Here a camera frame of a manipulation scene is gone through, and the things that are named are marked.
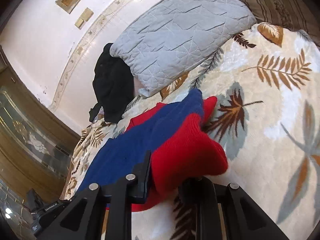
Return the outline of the pink bed sheet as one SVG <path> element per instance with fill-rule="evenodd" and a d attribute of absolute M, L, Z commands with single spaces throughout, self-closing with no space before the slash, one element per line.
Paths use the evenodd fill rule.
<path fill-rule="evenodd" d="M 134 83 L 134 96 L 141 95 L 141 92 L 144 91 L 143 84 L 135 77 L 133 78 L 133 83 Z"/>

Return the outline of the red and blue sweater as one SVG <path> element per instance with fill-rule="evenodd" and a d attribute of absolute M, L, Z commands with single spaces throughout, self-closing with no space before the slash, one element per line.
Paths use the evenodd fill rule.
<path fill-rule="evenodd" d="M 148 151 L 153 186 L 145 204 L 132 206 L 134 212 L 157 205 L 187 178 L 225 173 L 228 161 L 222 146 L 202 130 L 216 103 L 217 97 L 203 99 L 199 89 L 192 89 L 180 102 L 158 103 L 132 118 L 123 134 L 108 139 L 98 151 L 78 191 L 91 183 L 115 183 L 142 163 Z"/>

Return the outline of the brown striped pillow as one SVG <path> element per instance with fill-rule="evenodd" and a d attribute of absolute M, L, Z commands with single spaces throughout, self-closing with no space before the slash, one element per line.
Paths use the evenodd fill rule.
<path fill-rule="evenodd" d="M 319 46 L 319 9 L 305 0 L 240 0 L 257 22 L 269 22 L 291 31 L 305 31 Z"/>

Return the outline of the grey quilted pillow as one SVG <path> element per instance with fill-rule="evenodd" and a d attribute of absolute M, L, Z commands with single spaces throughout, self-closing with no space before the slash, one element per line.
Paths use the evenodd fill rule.
<path fill-rule="evenodd" d="M 110 54 L 129 66 L 148 98 L 255 23 L 239 0 L 162 0 L 120 34 Z"/>

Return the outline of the wooden glass panel door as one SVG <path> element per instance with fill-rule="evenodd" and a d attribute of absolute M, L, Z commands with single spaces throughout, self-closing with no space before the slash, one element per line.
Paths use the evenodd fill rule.
<path fill-rule="evenodd" d="M 1 221 L 14 239 L 34 239 L 27 193 L 61 196 L 79 135 L 26 88 L 1 51 Z"/>

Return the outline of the black garment pile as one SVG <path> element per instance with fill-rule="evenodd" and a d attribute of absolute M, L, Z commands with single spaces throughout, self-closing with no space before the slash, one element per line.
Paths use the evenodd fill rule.
<path fill-rule="evenodd" d="M 100 109 L 104 110 L 106 122 L 118 123 L 134 99 L 134 80 L 129 66 L 119 57 L 110 55 L 112 43 L 104 46 L 94 69 L 92 82 L 96 105 L 89 111 L 89 121 L 93 122 Z"/>

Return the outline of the purple patterned cloth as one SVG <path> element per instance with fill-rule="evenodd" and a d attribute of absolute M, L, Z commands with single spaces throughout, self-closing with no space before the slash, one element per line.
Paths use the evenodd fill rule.
<path fill-rule="evenodd" d="M 97 120 L 100 120 L 102 118 L 104 118 L 104 108 L 103 108 L 103 106 L 100 107 L 99 112 L 98 112 L 98 114 L 96 116 Z"/>

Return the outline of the leaf pattern fleece blanket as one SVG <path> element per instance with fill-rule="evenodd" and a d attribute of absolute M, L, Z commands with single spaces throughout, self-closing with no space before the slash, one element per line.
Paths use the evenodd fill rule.
<path fill-rule="evenodd" d="M 289 239 L 307 239 L 319 222 L 319 48 L 305 31 L 269 23 L 236 34 L 152 97 L 134 98 L 119 123 L 96 117 L 81 132 L 62 197 L 75 194 L 98 151 L 132 118 L 192 88 L 218 99 L 204 129 L 229 168 L 212 181 L 239 184 Z"/>

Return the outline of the beige wall switch plates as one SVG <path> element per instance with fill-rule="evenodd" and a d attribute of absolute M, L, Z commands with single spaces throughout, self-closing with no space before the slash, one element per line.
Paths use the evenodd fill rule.
<path fill-rule="evenodd" d="M 78 29 L 81 29 L 82 26 L 93 16 L 93 14 L 94 12 L 91 9 L 86 8 L 80 15 L 80 17 L 76 20 L 75 26 Z"/>

